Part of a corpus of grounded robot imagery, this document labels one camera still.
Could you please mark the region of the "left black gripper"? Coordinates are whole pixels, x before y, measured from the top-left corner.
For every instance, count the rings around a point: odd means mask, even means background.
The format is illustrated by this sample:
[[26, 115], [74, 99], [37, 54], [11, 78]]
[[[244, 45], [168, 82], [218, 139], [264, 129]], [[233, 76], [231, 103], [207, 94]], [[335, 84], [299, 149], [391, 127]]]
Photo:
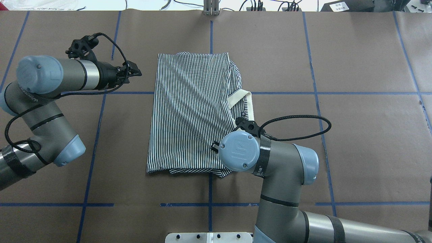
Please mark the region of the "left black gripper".
[[107, 62], [98, 62], [99, 82], [97, 90], [112, 89], [122, 84], [129, 84], [129, 78], [142, 76], [134, 62], [126, 61], [123, 66], [113, 66]]

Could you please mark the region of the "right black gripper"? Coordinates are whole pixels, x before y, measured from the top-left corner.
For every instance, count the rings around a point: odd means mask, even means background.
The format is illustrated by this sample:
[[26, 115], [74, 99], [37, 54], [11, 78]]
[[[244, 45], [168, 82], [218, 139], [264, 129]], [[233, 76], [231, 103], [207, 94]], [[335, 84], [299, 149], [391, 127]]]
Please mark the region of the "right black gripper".
[[213, 151], [216, 154], [219, 153], [219, 148], [220, 148], [220, 143], [218, 141], [214, 141], [210, 146], [211, 151]]

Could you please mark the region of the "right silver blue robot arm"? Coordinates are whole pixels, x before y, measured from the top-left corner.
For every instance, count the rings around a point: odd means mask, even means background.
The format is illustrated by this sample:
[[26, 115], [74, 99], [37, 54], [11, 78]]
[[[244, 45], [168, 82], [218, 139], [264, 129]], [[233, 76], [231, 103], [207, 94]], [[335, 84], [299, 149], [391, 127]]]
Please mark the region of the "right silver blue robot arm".
[[236, 130], [211, 150], [235, 172], [263, 178], [254, 243], [430, 243], [431, 230], [410, 232], [299, 209], [301, 188], [315, 181], [313, 149]]

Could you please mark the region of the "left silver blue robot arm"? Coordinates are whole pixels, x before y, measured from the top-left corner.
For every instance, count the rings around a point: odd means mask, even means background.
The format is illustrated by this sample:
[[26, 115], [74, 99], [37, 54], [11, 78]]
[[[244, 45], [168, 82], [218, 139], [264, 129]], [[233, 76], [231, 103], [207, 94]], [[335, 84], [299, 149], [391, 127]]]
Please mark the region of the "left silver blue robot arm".
[[97, 60], [26, 56], [17, 80], [1, 92], [1, 109], [12, 115], [1, 148], [1, 190], [49, 164], [58, 167], [79, 158], [86, 147], [55, 103], [66, 95], [99, 95], [141, 76], [131, 61], [115, 67]]

